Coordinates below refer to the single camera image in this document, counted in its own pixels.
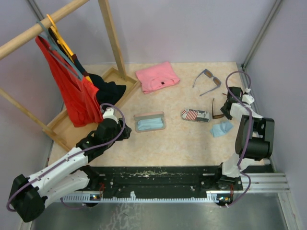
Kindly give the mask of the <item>pink glasses case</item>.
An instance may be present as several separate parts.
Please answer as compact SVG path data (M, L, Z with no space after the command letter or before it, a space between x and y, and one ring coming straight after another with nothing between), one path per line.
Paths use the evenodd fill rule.
M166 127L165 114L162 111L136 114L133 117L135 120L135 131L139 133L163 130Z

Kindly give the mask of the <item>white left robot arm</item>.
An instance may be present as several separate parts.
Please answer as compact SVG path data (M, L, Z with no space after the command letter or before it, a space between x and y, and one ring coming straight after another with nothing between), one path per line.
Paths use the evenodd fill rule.
M122 118L105 119L53 164L30 176L17 176L12 183L7 210L18 213L23 222L31 222L64 196L80 189L96 189L100 184L99 174L89 163L115 142L128 139L131 131Z

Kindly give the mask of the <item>light blue cleaning cloth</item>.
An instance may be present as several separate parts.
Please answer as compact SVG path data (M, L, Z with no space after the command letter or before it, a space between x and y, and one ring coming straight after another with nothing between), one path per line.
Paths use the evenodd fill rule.
M160 117L143 119L137 122L137 127L140 131L160 129L164 126Z

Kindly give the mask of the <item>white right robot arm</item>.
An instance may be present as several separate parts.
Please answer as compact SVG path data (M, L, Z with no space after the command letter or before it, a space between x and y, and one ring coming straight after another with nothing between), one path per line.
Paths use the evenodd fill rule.
M240 122L235 141L235 153L220 165L214 178L217 188L224 190L234 185L240 174L250 165L272 155L275 122L265 118L251 108L254 98L248 89L229 87L227 100L221 112L228 120Z

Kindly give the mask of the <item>tortoiseshell brown sunglasses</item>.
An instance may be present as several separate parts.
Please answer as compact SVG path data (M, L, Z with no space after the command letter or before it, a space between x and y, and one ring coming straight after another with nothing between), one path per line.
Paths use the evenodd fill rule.
M226 101L223 104L223 106L220 108L220 113L215 112L215 98L213 98L212 100L212 106L211 106L212 119L220 119L225 117L226 119L231 120L232 117L230 115L230 109L231 109L230 101L228 100L228 96L226 93L222 93L222 95L226 96Z

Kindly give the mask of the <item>flag newspaper print glasses case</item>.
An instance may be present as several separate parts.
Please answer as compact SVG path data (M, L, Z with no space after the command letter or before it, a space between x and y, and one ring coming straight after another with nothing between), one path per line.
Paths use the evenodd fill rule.
M207 111L184 109L181 111L181 118L186 121L208 123L211 121L212 116Z

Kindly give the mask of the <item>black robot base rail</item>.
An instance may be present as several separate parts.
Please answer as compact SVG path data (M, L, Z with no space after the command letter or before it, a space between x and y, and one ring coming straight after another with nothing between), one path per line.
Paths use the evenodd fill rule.
M109 202L209 202L223 205L234 194L267 189L271 165L251 165L236 178L222 175L220 166L91 167L66 176L51 188L45 205L80 202L92 207Z

